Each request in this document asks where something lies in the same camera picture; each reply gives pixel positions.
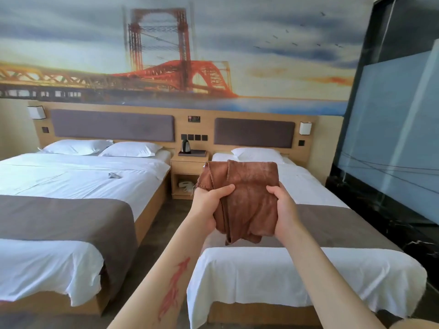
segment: wooden bed base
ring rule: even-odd
[[[134,223],[138,245],[142,242],[160,207],[166,200],[169,175],[170,173],[163,179],[162,184]],[[70,297],[68,295],[56,292],[38,292],[14,302],[1,304],[0,312],[26,311],[31,313],[101,315],[110,301],[109,287],[108,276],[103,274],[101,275],[101,291],[80,306],[70,306]]]
[[[224,304],[215,301],[207,318],[209,323],[242,325],[320,326],[313,306],[290,307],[270,304]]]

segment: white pillow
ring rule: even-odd
[[[86,156],[97,154],[111,144],[113,144],[113,141],[110,139],[62,139],[49,144],[41,152],[45,154]]]
[[[232,153],[239,161],[273,161],[283,164],[284,159],[281,154],[274,149],[267,148],[237,148]]]
[[[152,157],[162,146],[149,142],[118,142],[105,149],[99,156]]]

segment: brown towel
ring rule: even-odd
[[[221,199],[213,214],[217,230],[227,237],[226,245],[239,239],[258,243],[262,236],[272,236],[277,223],[277,198],[266,186],[279,185],[276,163],[209,161],[196,187],[212,190],[230,184],[235,190]]]

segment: red tattoo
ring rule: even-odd
[[[160,305],[160,309],[158,310],[158,320],[161,321],[163,315],[165,315],[168,310],[171,308],[171,306],[177,307],[177,296],[178,296],[178,287],[177,283],[180,279],[181,275],[183,275],[184,271],[187,269],[187,265],[189,264],[190,257],[188,257],[186,260],[180,262],[178,266],[177,272],[172,276],[169,285],[171,286],[169,288],[168,293],[163,298],[162,304]]]

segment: purple upholstered headboard panel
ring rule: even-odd
[[[293,144],[294,122],[228,119],[215,119],[215,144],[237,146],[265,146],[291,148]]]
[[[51,110],[58,137],[174,142],[174,116],[82,110]]]

